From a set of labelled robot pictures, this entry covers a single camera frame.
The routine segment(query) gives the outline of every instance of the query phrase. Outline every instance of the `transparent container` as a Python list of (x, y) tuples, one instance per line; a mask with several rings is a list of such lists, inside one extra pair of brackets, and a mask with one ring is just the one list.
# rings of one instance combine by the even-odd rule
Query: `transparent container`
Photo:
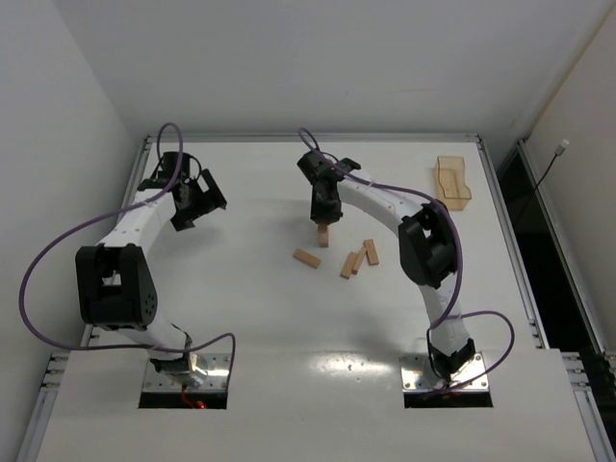
[(471, 189), (465, 183), (463, 157), (439, 156), (434, 166), (436, 197), (449, 210), (464, 210), (473, 198)]

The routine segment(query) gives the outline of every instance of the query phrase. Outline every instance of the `black cable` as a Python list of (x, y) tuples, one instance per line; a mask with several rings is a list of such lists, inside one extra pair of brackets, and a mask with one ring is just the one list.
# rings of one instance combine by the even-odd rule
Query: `black cable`
[[(201, 163), (199, 162), (199, 160), (194, 157), (191, 154), (188, 153), (184, 153), (184, 155), (186, 157), (188, 157), (189, 159), (193, 160), (196, 162), (197, 168), (198, 168), (198, 173), (197, 175), (194, 177), (195, 180), (198, 180), (201, 177), (201, 172), (203, 171), (203, 166), (201, 165)], [(156, 175), (156, 172), (158, 171), (158, 169), (161, 167), (161, 164), (163, 163), (163, 158), (159, 157), (158, 158), (158, 164), (156, 164), (156, 166), (154, 167), (154, 170), (152, 171), (152, 174), (150, 175), (150, 178), (154, 178), (154, 176)]]
[(336, 162), (340, 162), (340, 161), (338, 160), (338, 158), (337, 158), (336, 156), (334, 156), (333, 154), (330, 154), (330, 153), (328, 153), (328, 152), (323, 152), (323, 151), (321, 151), (321, 154), (322, 154), (323, 156), (329, 156), (329, 157), (331, 157), (331, 158), (332, 158), (334, 161), (336, 161)]
[(524, 203), (524, 206), (522, 207), (522, 209), (520, 210), (518, 215), (515, 217), (515, 219), (512, 221), (512, 226), (513, 226), (514, 229), (516, 227), (516, 224), (518, 224), (518, 221), (520, 221), (520, 218), (522, 217), (522, 215), (526, 211), (526, 207), (528, 207), (528, 204), (532, 200), (532, 197), (535, 195), (535, 193), (537, 193), (537, 190), (539, 189), (539, 186), (541, 185), (543, 180), (546, 179), (546, 176), (548, 176), (548, 173), (550, 173), (550, 169), (554, 165), (554, 162), (556, 162), (556, 159), (558, 158), (558, 156), (559, 156), (559, 154), (554, 152), (554, 155), (552, 157), (552, 160), (550, 161), (550, 164), (548, 165), (548, 168), (546, 168), (546, 171), (543, 173), (543, 175), (541, 175), (541, 178), (539, 178), (539, 181), (537, 182), (535, 187), (532, 189), (532, 191), (528, 193), (528, 198), (526, 199), (526, 202)]
[(434, 359), (432, 358), (432, 342), (430, 342), (430, 328), (429, 327), (425, 331), (425, 340), (427, 341), (427, 358), (430, 360), (430, 368), (432, 369), (432, 372), (434, 372), (434, 375), (443, 379), (443, 376), (440, 375), (434, 368)]

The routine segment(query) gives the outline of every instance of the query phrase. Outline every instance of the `white enclosure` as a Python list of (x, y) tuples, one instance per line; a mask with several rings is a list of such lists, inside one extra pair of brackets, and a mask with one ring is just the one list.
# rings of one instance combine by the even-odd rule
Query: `white enclosure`
[(502, 159), (612, 0), (54, 0), (138, 133), (473, 132)]
[[(138, 145), (161, 123), (188, 132), (477, 132), (499, 162), (612, 3), (3, 2), (0, 460), (17, 455), (50, 352), (17, 313), (21, 276), (55, 236), (119, 206)], [(35, 273), (27, 304), (49, 336), (81, 338), (73, 258), (109, 226), (60, 245)], [(495, 303), (502, 298), (515, 304), (512, 292)]]

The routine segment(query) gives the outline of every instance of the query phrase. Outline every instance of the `metal base plate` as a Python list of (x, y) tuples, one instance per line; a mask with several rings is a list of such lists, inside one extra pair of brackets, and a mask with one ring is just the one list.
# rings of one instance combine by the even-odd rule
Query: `metal base plate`
[[(227, 387), (227, 376), (229, 375), (229, 355), (227, 353), (200, 353), (199, 356), (207, 364), (207, 380), (201, 388), (195, 389), (189, 387), (189, 391), (198, 391), (203, 394), (220, 394), (225, 393)], [(154, 366), (148, 361), (143, 376), (144, 393), (174, 393), (178, 394), (182, 391), (182, 386), (168, 378), (163, 373), (158, 373)]]
[[(400, 356), (402, 391), (404, 393), (425, 393), (433, 390), (441, 381), (430, 368), (427, 353), (408, 353)], [(485, 372), (483, 356), (477, 353), (474, 358), (451, 376), (452, 383), (459, 383), (477, 377)], [(468, 385), (455, 390), (456, 393), (486, 393), (490, 391), (488, 376), (483, 375)]]

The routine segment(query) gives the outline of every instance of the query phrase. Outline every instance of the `wooden stick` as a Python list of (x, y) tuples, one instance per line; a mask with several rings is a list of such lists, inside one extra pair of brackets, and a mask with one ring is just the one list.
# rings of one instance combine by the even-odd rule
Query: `wooden stick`
[(317, 258), (314, 255), (311, 255), (310, 253), (305, 252), (301, 248), (298, 248), (293, 253), (293, 258), (295, 258), (296, 260), (299, 260), (301, 263), (304, 263), (304, 264), (308, 265), (309, 267), (314, 268), (315, 270), (321, 264), (321, 259), (320, 258)]
[(366, 257), (367, 252), (368, 250), (365, 247), (362, 247), (362, 249), (357, 254), (357, 259), (355, 260), (355, 263), (353, 264), (353, 274), (357, 274), (359, 272), (359, 269), (361, 268), (362, 263), (364, 263), (364, 258)]
[(376, 247), (372, 239), (366, 239), (364, 241), (364, 247), (368, 251), (368, 264), (372, 267), (378, 265), (378, 254), (376, 253)]
[(319, 223), (317, 232), (319, 233), (319, 247), (329, 247), (329, 226), (326, 223)]
[(353, 273), (353, 265), (355, 264), (355, 260), (357, 260), (357, 254), (355, 252), (350, 252), (348, 256), (346, 257), (343, 270), (340, 272), (340, 275), (344, 279), (350, 279), (350, 276)]

